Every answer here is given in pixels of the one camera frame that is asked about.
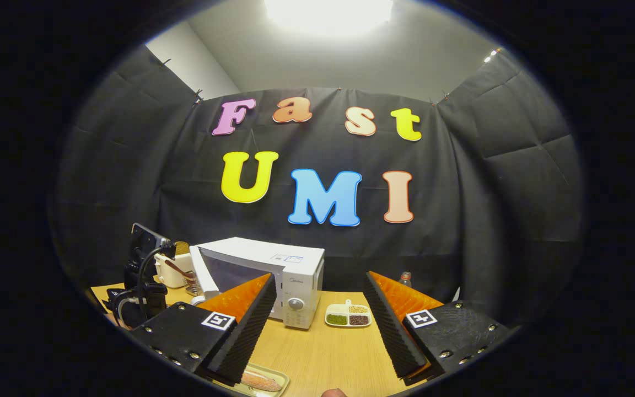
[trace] white microwave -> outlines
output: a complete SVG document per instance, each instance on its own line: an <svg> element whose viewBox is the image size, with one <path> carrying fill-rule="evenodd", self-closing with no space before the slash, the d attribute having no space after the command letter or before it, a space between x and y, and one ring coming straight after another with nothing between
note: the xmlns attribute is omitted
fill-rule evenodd
<svg viewBox="0 0 635 397"><path fill-rule="evenodd" d="M271 272L276 301L270 317L310 328L322 294L325 249L232 237L191 246L190 252L205 299Z"/></svg>

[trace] microwave knob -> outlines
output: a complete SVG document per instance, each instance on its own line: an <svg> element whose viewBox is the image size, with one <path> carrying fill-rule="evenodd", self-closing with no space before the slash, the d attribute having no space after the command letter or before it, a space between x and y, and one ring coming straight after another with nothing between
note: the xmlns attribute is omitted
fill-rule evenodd
<svg viewBox="0 0 635 397"><path fill-rule="evenodd" d="M290 309L300 310L303 308L303 305L304 305L303 301L298 298L288 299L288 306L290 307Z"/></svg>

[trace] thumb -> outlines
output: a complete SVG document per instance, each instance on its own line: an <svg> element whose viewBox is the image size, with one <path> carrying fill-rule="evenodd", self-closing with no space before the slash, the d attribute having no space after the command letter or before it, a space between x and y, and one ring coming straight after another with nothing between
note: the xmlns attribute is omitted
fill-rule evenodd
<svg viewBox="0 0 635 397"><path fill-rule="evenodd" d="M347 395L340 389L325 390L320 397L347 397Z"/></svg>

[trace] blue letter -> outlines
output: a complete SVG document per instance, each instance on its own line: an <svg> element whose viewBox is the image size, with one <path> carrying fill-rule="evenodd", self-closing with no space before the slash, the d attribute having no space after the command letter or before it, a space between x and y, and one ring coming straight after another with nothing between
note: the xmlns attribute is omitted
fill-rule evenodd
<svg viewBox="0 0 635 397"><path fill-rule="evenodd" d="M342 171L325 191L315 169L293 169L290 176L295 179L295 207L288 217L290 223L308 224L313 221L308 214L308 204L318 223L324 223L335 207L330 223L335 226L357 226L357 185L361 175L354 171Z"/></svg>

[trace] black fabric backdrop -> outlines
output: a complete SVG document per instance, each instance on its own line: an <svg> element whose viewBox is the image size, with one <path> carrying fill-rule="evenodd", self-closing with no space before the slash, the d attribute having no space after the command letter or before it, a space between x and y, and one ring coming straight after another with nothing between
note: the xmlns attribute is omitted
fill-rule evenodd
<svg viewBox="0 0 635 397"><path fill-rule="evenodd" d="M278 101L310 100L312 119L277 124ZM221 104L255 98L234 133L212 136ZM325 289L361 291L363 274L413 273L436 299L461 297L508 324L535 319L579 255L583 184L570 128L552 99L499 53L438 106L361 90L307 88L228 95L195 105L193 93L143 47L93 94L61 147L51 224L68 273L87 285L120 282L131 224L198 244L232 236L326 249ZM375 113L377 132L346 131L345 110ZM391 111L410 108L423 134L406 141ZM270 188L256 203L220 190L230 151L275 151ZM295 181L312 168L327 188L362 174L355 228L290 224ZM413 175L415 219L390 224L384 171Z"/></svg>

